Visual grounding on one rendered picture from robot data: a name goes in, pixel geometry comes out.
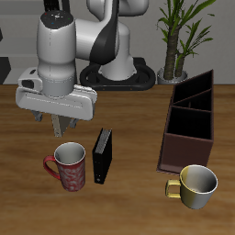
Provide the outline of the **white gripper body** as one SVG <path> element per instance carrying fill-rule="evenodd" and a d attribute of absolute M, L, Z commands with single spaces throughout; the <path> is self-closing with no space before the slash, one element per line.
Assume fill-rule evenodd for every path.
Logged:
<path fill-rule="evenodd" d="M 70 94 L 62 98 L 47 97 L 22 86 L 16 92 L 16 103 L 21 108 L 82 120 L 93 118 L 96 99 L 95 90 L 77 84 Z"/>

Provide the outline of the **red patterned mug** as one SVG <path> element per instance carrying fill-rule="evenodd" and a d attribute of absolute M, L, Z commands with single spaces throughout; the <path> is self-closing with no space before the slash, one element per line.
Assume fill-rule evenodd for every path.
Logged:
<path fill-rule="evenodd" d="M 63 143 L 52 156 L 44 158 L 43 167 L 65 190 L 79 191 L 85 184 L 85 149 L 79 143 Z"/>

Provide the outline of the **dark brown desk caddy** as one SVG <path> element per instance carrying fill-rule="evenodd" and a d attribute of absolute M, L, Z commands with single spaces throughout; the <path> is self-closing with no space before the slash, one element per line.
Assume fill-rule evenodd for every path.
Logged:
<path fill-rule="evenodd" d="M 173 87 L 157 171 L 178 175 L 190 164 L 206 166 L 214 143 L 214 71 Z"/>

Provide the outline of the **yellow and white mug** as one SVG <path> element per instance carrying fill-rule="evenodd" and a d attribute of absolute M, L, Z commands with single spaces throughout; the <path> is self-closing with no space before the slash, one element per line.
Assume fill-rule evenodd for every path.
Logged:
<path fill-rule="evenodd" d="M 218 187 L 218 178 L 207 167 L 197 164 L 186 166 L 178 180 L 168 180 L 165 195 L 179 198 L 192 209 L 204 207 Z"/>

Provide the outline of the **black book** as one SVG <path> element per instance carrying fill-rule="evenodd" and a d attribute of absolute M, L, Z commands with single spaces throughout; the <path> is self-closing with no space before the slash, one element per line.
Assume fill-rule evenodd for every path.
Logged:
<path fill-rule="evenodd" d="M 110 163 L 112 162 L 112 130 L 101 129 L 92 151 L 94 179 L 96 184 L 103 184 Z"/>

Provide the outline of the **green pot plant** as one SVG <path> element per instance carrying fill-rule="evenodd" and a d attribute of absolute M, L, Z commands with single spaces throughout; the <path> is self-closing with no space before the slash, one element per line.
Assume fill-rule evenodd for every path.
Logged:
<path fill-rule="evenodd" d="M 185 0 L 167 0 L 167 11 L 161 8 L 163 17 L 158 20 L 158 24 L 162 22 L 166 26 L 166 29 L 161 28 L 161 31 L 167 50 L 164 67 L 157 73 L 158 84 L 178 84 L 188 78 L 187 72 L 183 70 L 185 58 L 188 55 L 195 56 L 194 49 L 197 46 L 212 40 L 212 38 L 207 38 L 210 26 L 196 35 L 201 19 L 192 25 L 188 25 L 188 22 L 215 2 L 216 0 L 205 0 L 199 4 L 195 1 L 188 9 L 185 9 Z"/>

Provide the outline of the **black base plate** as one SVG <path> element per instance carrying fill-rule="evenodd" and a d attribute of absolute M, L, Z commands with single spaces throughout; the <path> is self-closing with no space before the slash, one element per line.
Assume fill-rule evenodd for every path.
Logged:
<path fill-rule="evenodd" d="M 92 87 L 96 91 L 144 91 L 155 85 L 156 76 L 154 71 L 146 65 L 141 57 L 133 58 L 137 70 L 135 74 L 123 81 L 108 80 L 98 71 L 100 65 L 91 62 L 80 73 L 80 83 L 83 86 Z"/>

